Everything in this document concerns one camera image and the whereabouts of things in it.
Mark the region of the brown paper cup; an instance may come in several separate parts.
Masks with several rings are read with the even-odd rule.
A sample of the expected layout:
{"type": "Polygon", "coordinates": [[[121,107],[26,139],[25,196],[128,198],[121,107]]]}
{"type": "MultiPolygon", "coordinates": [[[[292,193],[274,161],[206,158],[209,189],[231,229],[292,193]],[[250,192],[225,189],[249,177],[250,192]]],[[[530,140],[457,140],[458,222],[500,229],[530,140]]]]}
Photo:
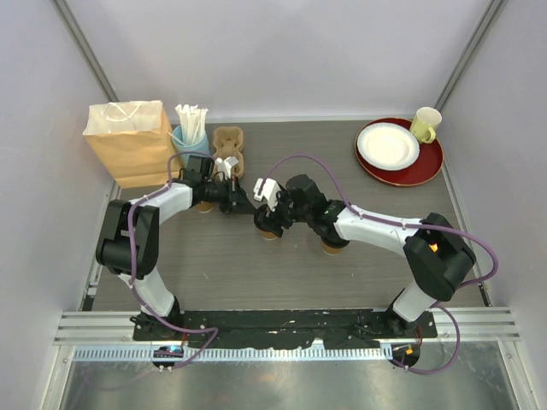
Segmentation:
{"type": "Polygon", "coordinates": [[[321,247],[327,255],[338,255],[339,253],[341,253],[344,250],[344,246],[342,246],[342,247],[339,247],[339,246],[338,247],[333,247],[330,244],[325,243],[325,242],[321,243],[321,247]]]}
{"type": "Polygon", "coordinates": [[[277,236],[272,232],[261,231],[262,236],[267,240],[274,240],[277,236]]]}

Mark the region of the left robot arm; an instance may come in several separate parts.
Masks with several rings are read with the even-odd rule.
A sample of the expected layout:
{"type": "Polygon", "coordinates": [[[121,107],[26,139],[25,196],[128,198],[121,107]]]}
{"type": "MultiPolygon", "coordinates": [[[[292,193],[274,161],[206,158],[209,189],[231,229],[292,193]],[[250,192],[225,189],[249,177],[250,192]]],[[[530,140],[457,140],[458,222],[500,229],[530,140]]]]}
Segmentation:
{"type": "Polygon", "coordinates": [[[174,340],[185,325],[177,298],[163,283],[157,268],[160,226],[176,214],[199,204],[212,204],[223,214],[254,214],[238,178],[213,174],[214,159],[192,151],[179,176],[159,190],[131,201],[113,200],[107,206],[96,248],[96,260],[122,280],[137,299],[141,313],[135,328],[153,339],[174,340]]]}

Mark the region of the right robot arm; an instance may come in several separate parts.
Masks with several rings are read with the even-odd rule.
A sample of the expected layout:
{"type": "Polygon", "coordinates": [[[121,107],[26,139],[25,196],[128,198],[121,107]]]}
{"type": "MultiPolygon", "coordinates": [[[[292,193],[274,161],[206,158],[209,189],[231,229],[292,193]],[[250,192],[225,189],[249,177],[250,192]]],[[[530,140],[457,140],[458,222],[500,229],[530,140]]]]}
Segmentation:
{"type": "Polygon", "coordinates": [[[304,223],[328,252],[360,242],[406,259],[413,279],[387,308],[379,331],[383,336],[406,337],[429,307],[452,298],[476,262],[474,252],[442,215],[431,213],[420,220],[370,213],[327,199],[306,174],[284,186],[258,179],[253,196],[261,203],[256,228],[267,236],[281,237],[293,224],[304,223]]]}

